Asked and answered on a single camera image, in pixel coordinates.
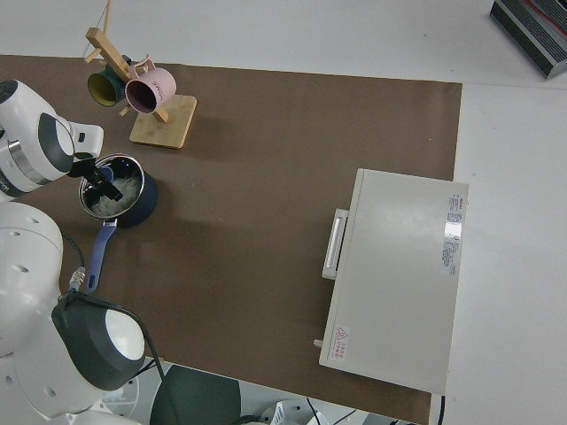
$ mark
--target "brown paper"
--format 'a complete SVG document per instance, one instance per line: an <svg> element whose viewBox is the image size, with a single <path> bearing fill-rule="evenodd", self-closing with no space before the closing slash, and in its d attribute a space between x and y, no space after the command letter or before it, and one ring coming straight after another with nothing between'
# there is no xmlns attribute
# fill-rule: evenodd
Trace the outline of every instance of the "brown paper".
<svg viewBox="0 0 567 425"><path fill-rule="evenodd" d="M110 241L95 295L139 314L167 360L426 423L429 394L319 366L313 341L330 305L321 272L333 215L349 207L357 168L452 180L461 85L164 67L198 100L179 151L128 140L135 114L90 98L96 63L0 57L0 81L102 126L103 155L132 155L158 183L153 215ZM65 177L21 202L88 258L101 223L82 210L78 184ZM76 263L67 245L62 290Z"/></svg>

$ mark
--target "mug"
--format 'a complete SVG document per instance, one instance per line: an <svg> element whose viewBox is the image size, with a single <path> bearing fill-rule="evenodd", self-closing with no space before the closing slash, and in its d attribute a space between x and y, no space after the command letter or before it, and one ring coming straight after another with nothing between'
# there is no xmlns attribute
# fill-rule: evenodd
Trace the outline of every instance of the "mug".
<svg viewBox="0 0 567 425"><path fill-rule="evenodd" d="M128 56L123 56L124 60L131 64L132 60ZM90 95L102 106L114 106L125 96L126 82L124 82L109 66L100 73L92 74L87 80Z"/></svg>
<svg viewBox="0 0 567 425"><path fill-rule="evenodd" d="M147 72L139 75L136 68L147 65ZM152 113L171 99L177 86L174 76L163 68L156 68L150 57L129 68L130 78L126 84L126 99L141 113Z"/></svg>

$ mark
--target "purple handle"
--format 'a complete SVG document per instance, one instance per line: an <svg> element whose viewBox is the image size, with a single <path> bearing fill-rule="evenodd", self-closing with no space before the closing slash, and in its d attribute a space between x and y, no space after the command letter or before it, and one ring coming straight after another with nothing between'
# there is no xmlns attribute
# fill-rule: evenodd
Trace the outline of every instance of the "purple handle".
<svg viewBox="0 0 567 425"><path fill-rule="evenodd" d="M106 220L95 239L92 255L90 256L89 271L87 273L87 292L94 292L98 286L100 271L103 268L103 259L105 258L106 244L113 237L116 231L116 219Z"/></svg>

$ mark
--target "power cord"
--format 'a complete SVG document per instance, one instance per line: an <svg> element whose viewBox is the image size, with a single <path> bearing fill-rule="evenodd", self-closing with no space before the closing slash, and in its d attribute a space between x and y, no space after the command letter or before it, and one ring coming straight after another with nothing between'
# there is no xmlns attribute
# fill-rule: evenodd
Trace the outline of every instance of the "power cord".
<svg viewBox="0 0 567 425"><path fill-rule="evenodd" d="M92 297L92 296L85 294L84 292L80 292L78 290L69 290L68 292L66 292L65 294L62 294L59 297L59 301L65 302L66 305L70 305L71 303L76 302L77 300L82 301L85 304L96 305L98 307L102 307L102 308L106 308L108 310L114 310L115 312L118 312L118 313L126 314L128 317L130 317L132 320L134 320L137 323L137 325L142 330L142 334L144 335L144 339L146 340L146 342L148 343L148 346L150 348L151 355L153 357L153 361L155 362L155 366L158 369L159 377L161 378L162 385L164 386L167 398L169 399L169 404L171 405L171 409L174 413L175 422L176 422L177 425L181 425L181 421L179 419L179 413L177 411L177 407L175 406L175 402L174 402L173 396L171 395L169 385L167 385L166 375L163 372L163 367L161 366L161 362L159 361L158 351L156 350L156 347L153 344L153 341L151 339L150 332L148 331L148 328L145 326L145 324L142 322L142 320L136 314L130 312L127 308L122 307L121 305L113 304L113 303L106 301L106 300L103 300L101 298Z"/></svg>
<svg viewBox="0 0 567 425"><path fill-rule="evenodd" d="M437 425L443 425L443 416L445 416L445 396L441 396L441 408L439 409L439 420Z"/></svg>
<svg viewBox="0 0 567 425"><path fill-rule="evenodd" d="M69 244L74 248L75 251L77 251L77 254L79 255L80 265L74 271L73 275L71 276L71 279L69 279L69 289L79 290L81 285L85 282L85 275L86 275L85 256L83 255L82 249L79 246L79 244L75 242L70 235L68 235L63 230L61 230L61 236L63 236L63 239L69 242Z"/></svg>
<svg viewBox="0 0 567 425"><path fill-rule="evenodd" d="M309 407L311 407L311 412L313 412L313 416L317 420L317 425L321 425L321 421L319 421L319 418L317 417L317 412L315 411L315 408L311 404L311 400L309 399L309 397L307 397L307 403L309 404Z"/></svg>
<svg viewBox="0 0 567 425"><path fill-rule="evenodd" d="M348 418L351 414L356 413L356 409L354 409L351 413L347 413L345 416L343 416L342 418L340 418L338 421L336 421L335 423L333 423L333 425L337 425L338 423L344 421L346 418Z"/></svg>
<svg viewBox="0 0 567 425"><path fill-rule="evenodd" d="M79 264L81 265L81 267L85 267L85 256L82 254L82 249L79 244L75 242L74 239L63 230L61 230L61 235L66 241L71 244L74 250L77 251L77 254L79 255Z"/></svg>

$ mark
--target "sticker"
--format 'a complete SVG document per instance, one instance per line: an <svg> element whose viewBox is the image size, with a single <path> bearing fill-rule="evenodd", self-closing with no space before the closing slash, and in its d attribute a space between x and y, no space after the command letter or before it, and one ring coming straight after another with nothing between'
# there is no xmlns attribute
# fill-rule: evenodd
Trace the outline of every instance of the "sticker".
<svg viewBox="0 0 567 425"><path fill-rule="evenodd" d="M333 360L344 361L346 357L346 347L348 336L351 332L346 326L335 326L333 333L333 344L330 347L330 358Z"/></svg>
<svg viewBox="0 0 567 425"><path fill-rule="evenodd" d="M441 252L441 273L446 276L455 276L457 273L455 257L461 246L464 202L464 199L459 194L453 194L448 200L445 240L443 242L443 251Z"/></svg>

